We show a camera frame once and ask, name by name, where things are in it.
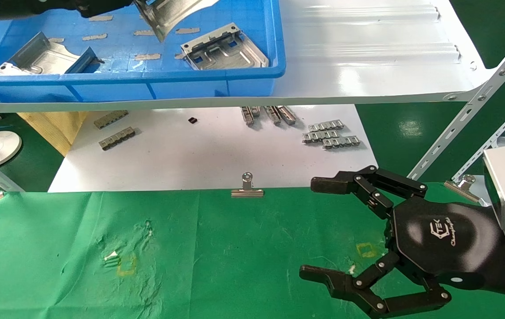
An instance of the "white shelf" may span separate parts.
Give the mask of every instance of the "white shelf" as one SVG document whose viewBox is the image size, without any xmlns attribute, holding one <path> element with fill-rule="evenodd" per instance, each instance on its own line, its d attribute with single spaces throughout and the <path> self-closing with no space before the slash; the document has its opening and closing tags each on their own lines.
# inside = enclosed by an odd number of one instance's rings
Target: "white shelf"
<svg viewBox="0 0 505 319">
<path fill-rule="evenodd" d="M 492 74 L 449 0 L 280 0 L 286 74 L 272 97 L 12 103 L 2 111 L 468 101 Z"/>
<path fill-rule="evenodd" d="M 135 111 L 99 130 L 93 121 L 105 113 L 92 113 L 49 192 L 240 188 L 245 171 L 258 188 L 308 187 L 314 176 L 377 164 L 354 105 L 291 109 L 299 119 L 293 127 L 273 125 L 264 111 L 247 127 L 239 107 L 225 107 Z M 198 122 L 190 124 L 190 117 Z M 346 125 L 341 134 L 357 135 L 360 146 L 327 151 L 321 143 L 302 143 L 307 125 L 335 119 Z M 99 147 L 129 126 L 141 133 L 109 151 Z"/>
</svg>

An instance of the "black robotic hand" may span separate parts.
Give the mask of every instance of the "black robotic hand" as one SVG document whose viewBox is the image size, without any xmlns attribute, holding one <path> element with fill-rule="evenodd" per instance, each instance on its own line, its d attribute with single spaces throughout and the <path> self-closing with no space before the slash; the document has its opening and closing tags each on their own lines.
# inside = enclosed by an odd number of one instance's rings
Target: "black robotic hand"
<svg viewBox="0 0 505 319">
<path fill-rule="evenodd" d="M 405 198 L 394 207 L 380 192 Z M 388 220 L 388 253 L 357 277 L 303 265 L 299 276 L 326 285 L 331 297 L 354 302 L 370 317 L 394 317 L 443 307 L 451 294 L 440 284 L 505 294 L 505 236 L 491 207 L 424 199 L 427 186 L 369 166 L 315 177 L 314 192 L 354 194 L 381 219 Z M 398 269 L 425 292 L 380 298 L 370 287 Z"/>
<path fill-rule="evenodd" d="M 84 18 L 129 6 L 132 0 L 0 0 L 0 20 L 25 18 L 50 9 L 77 10 Z"/>
</svg>

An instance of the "robotic arm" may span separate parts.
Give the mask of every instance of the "robotic arm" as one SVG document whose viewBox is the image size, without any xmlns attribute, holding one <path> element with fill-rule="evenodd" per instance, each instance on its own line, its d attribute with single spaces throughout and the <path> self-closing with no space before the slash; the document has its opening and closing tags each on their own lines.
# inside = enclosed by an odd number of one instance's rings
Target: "robotic arm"
<svg viewBox="0 0 505 319">
<path fill-rule="evenodd" d="M 25 18 L 50 9 L 77 10 L 84 18 L 129 6 L 132 0 L 0 0 L 0 20 Z"/>
<path fill-rule="evenodd" d="M 388 253 L 357 277 L 301 266 L 299 276 L 325 284 L 331 297 L 354 302 L 370 317 L 385 318 L 443 307 L 451 294 L 440 284 L 505 294 L 505 236 L 491 207 L 429 202 L 424 184 L 374 166 L 315 177 L 311 189 L 354 194 L 388 221 Z M 379 189 L 406 201 L 394 207 Z M 375 295 L 370 287 L 395 268 L 425 292 L 386 299 Z"/>
</svg>

